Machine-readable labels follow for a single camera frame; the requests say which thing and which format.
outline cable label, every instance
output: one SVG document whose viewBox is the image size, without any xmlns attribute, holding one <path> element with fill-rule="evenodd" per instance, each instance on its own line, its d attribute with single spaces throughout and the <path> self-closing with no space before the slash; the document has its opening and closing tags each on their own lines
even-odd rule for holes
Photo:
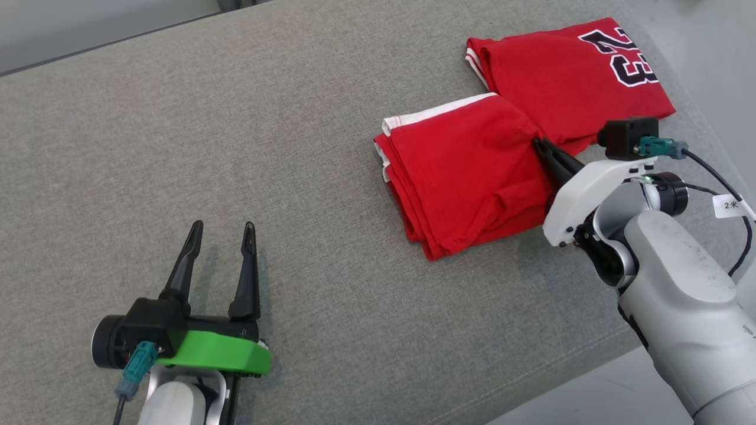
<svg viewBox="0 0 756 425">
<path fill-rule="evenodd" d="M 718 219 L 727 219 L 729 217 L 742 217 L 748 215 L 742 202 L 735 199 L 731 194 L 717 195 L 711 197 L 714 203 L 714 215 Z"/>
</svg>

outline gray fabric surface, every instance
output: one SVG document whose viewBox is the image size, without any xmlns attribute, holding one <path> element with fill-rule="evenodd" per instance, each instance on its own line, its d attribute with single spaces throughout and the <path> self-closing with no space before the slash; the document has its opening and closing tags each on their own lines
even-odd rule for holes
<svg viewBox="0 0 756 425">
<path fill-rule="evenodd" d="M 384 116 L 484 91 L 468 36 L 605 16 L 678 109 L 664 135 L 743 188 L 622 2 L 279 0 L 0 79 L 3 422 L 112 420 L 119 374 L 92 364 L 91 332 L 158 294 L 195 219 L 198 313 L 225 313 L 243 223 L 258 229 L 274 363 L 238 423 L 484 423 L 638 345 L 587 257 L 539 229 L 426 261 L 371 141 Z M 698 194 L 680 220 L 735 261 L 742 223 Z"/>
</svg>

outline floor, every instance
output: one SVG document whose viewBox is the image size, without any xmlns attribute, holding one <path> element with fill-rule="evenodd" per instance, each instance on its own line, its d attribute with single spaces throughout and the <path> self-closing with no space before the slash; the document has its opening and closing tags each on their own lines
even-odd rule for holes
<svg viewBox="0 0 756 425">
<path fill-rule="evenodd" d="M 714 128 L 751 193 L 756 158 L 754 0 L 626 0 L 671 62 Z M 738 286 L 741 306 L 756 316 L 756 267 Z M 690 425 L 674 392 L 645 350 L 634 350 L 493 420 L 489 425 Z"/>
</svg>

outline black cable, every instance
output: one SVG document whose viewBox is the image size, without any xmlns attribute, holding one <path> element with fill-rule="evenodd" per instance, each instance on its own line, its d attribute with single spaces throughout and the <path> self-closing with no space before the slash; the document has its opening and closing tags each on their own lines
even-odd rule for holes
<svg viewBox="0 0 756 425">
<path fill-rule="evenodd" d="M 753 228 L 751 228 L 751 220 L 748 220 L 748 217 L 743 217 L 743 223 L 745 223 L 745 248 L 743 248 L 743 253 L 740 254 L 740 258 L 738 258 L 738 261 L 735 262 L 735 265 L 730 269 L 729 272 L 727 272 L 730 277 L 733 276 L 735 273 L 735 270 L 737 270 L 745 261 L 745 257 L 748 256 L 748 251 L 751 250 L 751 239 L 754 236 Z"/>
<path fill-rule="evenodd" d="M 680 152 L 683 155 L 685 155 L 686 157 L 689 157 L 691 160 L 696 161 L 700 166 L 704 167 L 706 169 L 706 171 L 709 172 L 709 174 L 713 175 L 714 178 L 717 179 L 724 186 L 724 188 L 727 189 L 727 191 L 730 192 L 735 197 L 736 200 L 738 200 L 738 201 L 742 201 L 743 200 L 743 197 L 740 196 L 740 194 L 738 193 L 738 191 L 736 191 L 732 186 L 730 186 L 730 183 L 728 183 L 727 180 L 725 180 L 724 177 L 722 177 L 717 172 L 717 170 L 715 170 L 710 165 L 708 165 L 708 163 L 706 161 L 704 161 L 701 158 L 699 158 L 698 155 L 691 153 L 690 150 L 681 149 Z"/>
<path fill-rule="evenodd" d="M 713 191 L 709 188 L 704 188 L 703 186 L 696 186 L 691 185 L 690 183 L 683 183 L 686 188 L 693 189 L 694 191 L 701 191 L 705 192 L 707 194 L 711 194 L 713 196 L 718 196 L 719 193 L 716 191 Z M 735 271 L 740 268 L 741 265 L 743 265 L 743 262 L 745 261 L 745 257 L 748 256 L 748 253 L 751 251 L 751 242 L 753 241 L 754 231 L 751 227 L 751 220 L 748 219 L 748 217 L 743 217 L 743 224 L 745 225 L 745 248 L 743 248 L 743 252 L 740 253 L 740 257 L 738 258 L 738 261 L 735 262 L 735 265 L 730 269 L 727 274 L 732 277 L 735 274 Z"/>
<path fill-rule="evenodd" d="M 116 408 L 116 416 L 113 418 L 113 425 L 119 425 L 121 423 L 121 416 L 123 415 L 123 406 L 126 404 L 126 396 L 120 396 L 118 398 L 118 408 Z"/>
<path fill-rule="evenodd" d="M 683 185 L 686 188 L 693 189 L 694 191 L 706 192 L 707 194 L 712 194 L 713 196 L 719 196 L 720 195 L 719 193 L 717 193 L 717 192 L 715 192 L 715 191 L 713 191 L 713 190 L 711 190 L 709 188 L 704 188 L 703 186 L 691 185 L 690 183 L 683 183 Z"/>
</svg>

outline white trim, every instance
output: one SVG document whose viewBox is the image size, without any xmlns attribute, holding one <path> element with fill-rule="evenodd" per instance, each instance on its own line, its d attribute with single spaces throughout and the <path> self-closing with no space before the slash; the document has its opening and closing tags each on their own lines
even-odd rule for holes
<svg viewBox="0 0 756 425">
<path fill-rule="evenodd" d="M 452 110 L 459 109 L 463 106 L 475 103 L 481 99 L 495 96 L 496 93 L 483 93 L 482 95 L 470 96 L 469 98 L 460 99 L 458 101 L 449 102 L 437 107 L 422 110 L 416 113 L 408 113 L 406 115 L 390 116 L 384 118 L 380 128 L 383 130 L 383 134 L 391 136 L 391 131 L 401 126 L 409 126 L 410 124 L 419 123 L 424 119 L 433 118 L 434 116 L 441 115 L 442 113 L 451 112 Z"/>
<path fill-rule="evenodd" d="M 480 78 L 480 80 L 483 82 L 483 85 L 488 88 L 488 83 L 485 81 L 485 77 L 483 76 L 483 73 L 481 72 L 480 67 L 480 59 L 478 58 L 478 55 L 475 53 L 474 50 L 471 48 L 467 48 L 467 53 L 465 53 L 465 60 L 468 64 L 470 64 L 470 67 L 475 72 L 475 75 Z"/>
</svg>

